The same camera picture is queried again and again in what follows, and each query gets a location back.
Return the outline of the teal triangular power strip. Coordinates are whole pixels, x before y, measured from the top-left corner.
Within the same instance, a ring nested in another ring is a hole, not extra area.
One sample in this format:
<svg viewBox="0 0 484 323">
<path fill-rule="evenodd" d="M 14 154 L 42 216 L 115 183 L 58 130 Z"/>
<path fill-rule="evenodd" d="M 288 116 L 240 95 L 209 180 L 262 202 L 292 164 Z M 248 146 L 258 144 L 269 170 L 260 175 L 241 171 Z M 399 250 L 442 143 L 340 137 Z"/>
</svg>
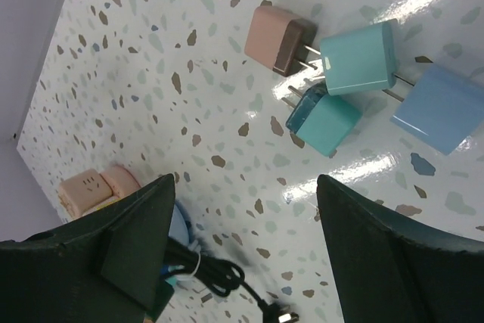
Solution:
<svg viewBox="0 0 484 323">
<path fill-rule="evenodd" d="M 165 279 L 160 279 L 155 290 L 154 303 L 145 314 L 145 318 L 155 322 L 168 306 L 169 301 L 175 293 L 173 285 Z"/>
</svg>

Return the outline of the pink charger plug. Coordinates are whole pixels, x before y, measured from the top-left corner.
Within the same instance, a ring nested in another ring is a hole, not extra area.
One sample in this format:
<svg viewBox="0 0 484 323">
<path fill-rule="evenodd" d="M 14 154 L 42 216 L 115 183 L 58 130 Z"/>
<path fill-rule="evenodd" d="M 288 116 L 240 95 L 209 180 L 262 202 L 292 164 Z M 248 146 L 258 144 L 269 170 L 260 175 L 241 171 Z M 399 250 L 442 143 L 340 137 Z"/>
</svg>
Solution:
<svg viewBox="0 0 484 323">
<path fill-rule="evenodd" d="M 272 72 L 288 77 L 303 67 L 317 33 L 317 26 L 273 5 L 261 5 L 253 12 L 244 53 Z"/>
</svg>

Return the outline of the pink cube socket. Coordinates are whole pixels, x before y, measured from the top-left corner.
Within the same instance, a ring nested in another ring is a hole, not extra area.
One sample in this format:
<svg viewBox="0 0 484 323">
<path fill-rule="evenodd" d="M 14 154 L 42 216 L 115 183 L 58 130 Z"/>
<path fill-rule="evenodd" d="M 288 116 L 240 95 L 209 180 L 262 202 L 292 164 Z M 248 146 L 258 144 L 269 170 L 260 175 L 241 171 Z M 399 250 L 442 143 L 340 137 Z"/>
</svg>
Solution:
<svg viewBox="0 0 484 323">
<path fill-rule="evenodd" d="M 60 204 L 73 219 L 112 196 L 112 189 L 95 169 L 87 169 L 62 181 L 58 188 Z"/>
</svg>

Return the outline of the light teal charger plug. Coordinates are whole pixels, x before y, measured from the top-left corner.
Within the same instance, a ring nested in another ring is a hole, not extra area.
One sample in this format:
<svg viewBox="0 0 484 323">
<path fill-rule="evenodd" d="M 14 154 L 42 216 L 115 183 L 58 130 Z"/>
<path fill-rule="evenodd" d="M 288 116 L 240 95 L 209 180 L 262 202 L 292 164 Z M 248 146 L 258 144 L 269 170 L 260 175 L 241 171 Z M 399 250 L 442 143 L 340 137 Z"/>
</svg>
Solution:
<svg viewBox="0 0 484 323">
<path fill-rule="evenodd" d="M 399 79 L 390 19 L 321 39 L 319 53 L 324 81 L 330 95 L 348 95 L 391 89 Z"/>
</svg>

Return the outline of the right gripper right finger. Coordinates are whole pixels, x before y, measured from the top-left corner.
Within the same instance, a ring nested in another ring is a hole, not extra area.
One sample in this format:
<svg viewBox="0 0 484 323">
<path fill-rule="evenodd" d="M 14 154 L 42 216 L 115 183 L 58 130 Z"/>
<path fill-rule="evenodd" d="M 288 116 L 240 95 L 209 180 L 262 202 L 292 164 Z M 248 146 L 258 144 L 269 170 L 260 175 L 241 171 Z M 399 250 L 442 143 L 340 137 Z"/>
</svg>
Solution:
<svg viewBox="0 0 484 323">
<path fill-rule="evenodd" d="M 346 322 L 481 322 L 483 243 L 432 228 L 317 180 L 324 239 Z"/>
</svg>

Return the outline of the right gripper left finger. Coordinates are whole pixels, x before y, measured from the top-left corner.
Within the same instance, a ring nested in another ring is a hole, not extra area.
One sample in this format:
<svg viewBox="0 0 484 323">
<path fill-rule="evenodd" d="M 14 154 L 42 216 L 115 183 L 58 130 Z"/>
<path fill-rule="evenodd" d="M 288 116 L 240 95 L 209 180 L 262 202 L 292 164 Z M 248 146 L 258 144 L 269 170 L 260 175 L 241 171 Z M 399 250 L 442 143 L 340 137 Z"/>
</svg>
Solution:
<svg viewBox="0 0 484 323">
<path fill-rule="evenodd" d="M 141 322 L 175 204 L 166 174 L 98 211 L 1 244 L 3 322 Z"/>
</svg>

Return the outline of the blue charger plug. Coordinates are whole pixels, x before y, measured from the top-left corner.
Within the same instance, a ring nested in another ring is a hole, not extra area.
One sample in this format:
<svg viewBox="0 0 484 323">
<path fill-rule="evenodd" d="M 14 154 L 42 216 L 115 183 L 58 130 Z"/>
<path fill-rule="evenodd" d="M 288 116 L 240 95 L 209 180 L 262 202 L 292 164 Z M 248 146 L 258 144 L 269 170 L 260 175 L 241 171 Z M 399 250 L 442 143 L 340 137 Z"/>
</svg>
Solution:
<svg viewBox="0 0 484 323">
<path fill-rule="evenodd" d="M 449 155 L 483 122 L 483 86 L 434 64 L 422 74 L 390 121 Z"/>
</svg>

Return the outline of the teal dual usb charger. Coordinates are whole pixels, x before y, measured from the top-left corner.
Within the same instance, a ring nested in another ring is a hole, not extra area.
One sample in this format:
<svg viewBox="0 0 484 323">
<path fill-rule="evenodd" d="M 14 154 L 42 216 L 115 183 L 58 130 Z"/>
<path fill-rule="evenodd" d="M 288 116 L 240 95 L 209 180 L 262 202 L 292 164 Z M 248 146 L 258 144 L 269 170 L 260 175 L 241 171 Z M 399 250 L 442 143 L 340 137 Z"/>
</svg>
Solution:
<svg viewBox="0 0 484 323">
<path fill-rule="evenodd" d="M 287 88 L 299 97 L 299 101 L 294 104 L 283 99 L 293 108 L 286 127 L 318 153 L 329 157 L 355 128 L 361 119 L 361 111 L 340 96 L 330 95 L 323 82 L 304 92 L 291 85 Z"/>
</svg>

